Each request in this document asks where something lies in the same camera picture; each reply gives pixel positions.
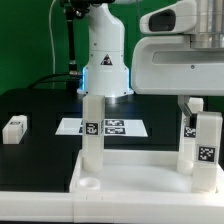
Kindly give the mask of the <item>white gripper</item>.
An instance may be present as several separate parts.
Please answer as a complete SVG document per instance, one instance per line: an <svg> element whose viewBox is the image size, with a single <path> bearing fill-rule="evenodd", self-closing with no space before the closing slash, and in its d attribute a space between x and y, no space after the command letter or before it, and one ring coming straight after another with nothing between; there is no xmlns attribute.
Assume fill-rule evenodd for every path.
<svg viewBox="0 0 224 224"><path fill-rule="evenodd" d="M177 0L144 15L131 85L138 94L179 95L186 124L197 114L186 95L224 96L224 0Z"/></svg>

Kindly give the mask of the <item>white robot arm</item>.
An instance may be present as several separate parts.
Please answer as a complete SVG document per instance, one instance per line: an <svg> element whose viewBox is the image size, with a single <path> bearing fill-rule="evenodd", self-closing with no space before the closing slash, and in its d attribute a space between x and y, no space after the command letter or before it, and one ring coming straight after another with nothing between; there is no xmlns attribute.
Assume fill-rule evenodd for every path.
<svg viewBox="0 0 224 224"><path fill-rule="evenodd" d="M106 4L90 7L85 93L176 95L190 119L190 97L224 96L224 0L178 0L142 16L139 27L145 37L126 68L122 23Z"/></svg>

